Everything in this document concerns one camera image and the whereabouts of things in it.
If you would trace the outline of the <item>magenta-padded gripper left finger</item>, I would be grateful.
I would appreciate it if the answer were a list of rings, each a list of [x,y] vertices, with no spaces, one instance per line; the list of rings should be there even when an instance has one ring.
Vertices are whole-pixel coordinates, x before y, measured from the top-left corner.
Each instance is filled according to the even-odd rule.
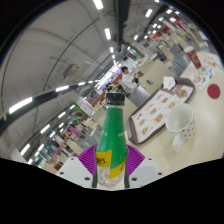
[[[84,188],[97,187],[96,145],[84,150],[79,156],[71,156],[56,175]]]

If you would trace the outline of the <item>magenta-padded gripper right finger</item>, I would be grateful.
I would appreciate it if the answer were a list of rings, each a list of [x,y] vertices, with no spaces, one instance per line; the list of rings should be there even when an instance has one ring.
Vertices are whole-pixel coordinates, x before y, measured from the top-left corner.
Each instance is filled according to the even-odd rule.
[[[124,187],[140,188],[164,176],[164,172],[152,158],[145,157],[133,146],[127,146]]]

